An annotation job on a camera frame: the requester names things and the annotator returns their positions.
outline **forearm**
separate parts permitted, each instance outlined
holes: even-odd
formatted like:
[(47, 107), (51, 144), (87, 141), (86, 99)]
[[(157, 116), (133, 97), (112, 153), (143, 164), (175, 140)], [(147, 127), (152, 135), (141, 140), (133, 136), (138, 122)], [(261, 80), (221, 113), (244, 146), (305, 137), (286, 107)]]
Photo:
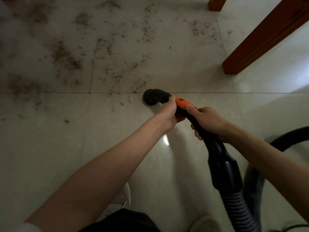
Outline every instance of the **forearm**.
[(78, 231), (95, 222), (165, 132), (161, 117), (152, 117), (73, 174), (27, 222), (44, 232)]
[(239, 127), (228, 129), (227, 140), (309, 222), (309, 168)]

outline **hand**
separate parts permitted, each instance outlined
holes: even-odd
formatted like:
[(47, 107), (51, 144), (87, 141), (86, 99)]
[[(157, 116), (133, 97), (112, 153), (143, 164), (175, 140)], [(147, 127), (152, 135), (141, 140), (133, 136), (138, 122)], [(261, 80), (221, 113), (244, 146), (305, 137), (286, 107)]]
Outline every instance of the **hand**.
[[(221, 141), (227, 142), (227, 130), (229, 127), (233, 126), (233, 124), (219, 115), (215, 109), (211, 107), (196, 109), (191, 105), (186, 105), (186, 110), (195, 117), (203, 129), (218, 135)], [(194, 134), (199, 140), (202, 140), (197, 130), (194, 131)]]
[(162, 107), (157, 114), (157, 116), (163, 121), (165, 133), (172, 130), (178, 122), (185, 119), (184, 116), (176, 112), (177, 105), (175, 99), (175, 96), (170, 96), (168, 102), (162, 104)]

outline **right hand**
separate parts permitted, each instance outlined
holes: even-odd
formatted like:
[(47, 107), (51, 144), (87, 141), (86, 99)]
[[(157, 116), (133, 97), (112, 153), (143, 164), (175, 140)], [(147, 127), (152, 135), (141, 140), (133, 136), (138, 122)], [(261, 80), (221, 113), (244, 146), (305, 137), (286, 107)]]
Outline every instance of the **right hand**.
[[(233, 124), (224, 119), (218, 112), (211, 107), (202, 107), (196, 109), (191, 105), (186, 105), (186, 110), (189, 114), (193, 115), (203, 129), (218, 135), (219, 139), (223, 142), (227, 142), (227, 130)], [(193, 124), (191, 128), (194, 130), (195, 136), (202, 140), (198, 131), (195, 130)]]

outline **left hand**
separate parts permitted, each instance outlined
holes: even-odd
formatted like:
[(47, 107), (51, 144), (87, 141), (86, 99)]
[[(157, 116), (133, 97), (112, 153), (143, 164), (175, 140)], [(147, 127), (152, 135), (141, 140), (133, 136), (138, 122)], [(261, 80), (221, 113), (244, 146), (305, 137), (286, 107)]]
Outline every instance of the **left hand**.
[(170, 96), (168, 102), (162, 104), (162, 107), (157, 114), (157, 116), (160, 116), (164, 121), (163, 126), (165, 132), (172, 130), (178, 122), (185, 119), (184, 116), (176, 112), (177, 105), (175, 99), (175, 96)]

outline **wooden post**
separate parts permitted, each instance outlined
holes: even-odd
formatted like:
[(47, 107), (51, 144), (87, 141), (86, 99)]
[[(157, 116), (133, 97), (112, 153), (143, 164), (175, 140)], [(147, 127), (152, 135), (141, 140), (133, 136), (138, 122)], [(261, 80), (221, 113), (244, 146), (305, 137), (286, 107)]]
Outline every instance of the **wooden post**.
[(240, 73), (308, 20), (309, 0), (282, 0), (223, 62), (224, 73)]
[(208, 7), (210, 11), (221, 11), (226, 0), (209, 0)]

